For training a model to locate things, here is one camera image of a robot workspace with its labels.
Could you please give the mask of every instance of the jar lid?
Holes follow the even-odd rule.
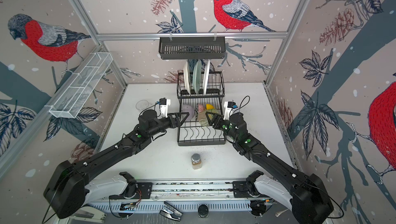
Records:
[[[201,161],[201,156],[199,154],[193,154],[191,157],[192,162],[198,163]]]

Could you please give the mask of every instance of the robotic arm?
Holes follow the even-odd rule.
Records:
[[[153,136],[166,133],[168,128],[181,127],[189,115],[167,113],[170,102],[166,99],[158,103],[165,117],[158,119],[155,110],[146,110],[139,116],[139,124],[133,131],[113,146],[85,160],[76,163],[65,161],[57,166],[44,191],[44,197],[59,218],[69,217],[85,203],[103,196],[123,192],[124,197],[131,197],[135,192],[136,180],[126,172],[120,173],[125,179],[118,179],[122,184],[116,188],[109,183],[117,179],[96,181],[95,185],[90,182],[117,162],[139,153],[151,143]],[[230,136],[239,154],[266,169],[279,181],[272,181],[262,172],[256,171],[247,178],[249,194],[254,196],[261,193],[273,197],[290,208],[299,223],[322,223],[334,208],[321,179],[314,174],[308,177],[273,155],[248,133],[243,114],[233,113],[235,103],[226,102],[225,106],[227,117],[206,113],[209,124]]]

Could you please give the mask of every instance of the white mesh shelf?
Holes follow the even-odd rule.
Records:
[[[56,118],[76,118],[112,61],[110,53],[94,53],[49,112]]]

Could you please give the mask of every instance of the bullfinch illustration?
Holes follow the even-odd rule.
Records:
[[[242,32],[245,27],[261,27],[274,32],[266,27],[241,0],[213,0],[213,3],[215,17],[225,27],[224,31],[238,29]]]
[[[20,38],[39,57],[52,62],[65,62],[66,70],[62,75],[71,72],[67,69],[67,61],[78,54],[79,44],[91,38],[90,35],[33,20],[26,14],[17,14],[9,19],[8,29],[13,39]]]
[[[383,172],[378,172],[372,165],[367,165],[378,174],[379,181],[377,184],[383,184],[382,177],[385,173],[396,171],[396,82],[392,83],[384,92],[378,95],[369,108],[369,128],[370,135],[361,135],[356,132],[356,136],[363,137],[373,142],[379,152],[388,160],[389,166]]]

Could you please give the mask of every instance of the spice jar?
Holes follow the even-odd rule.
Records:
[[[192,168],[200,169],[202,167],[201,156],[199,154],[193,154],[191,156]]]

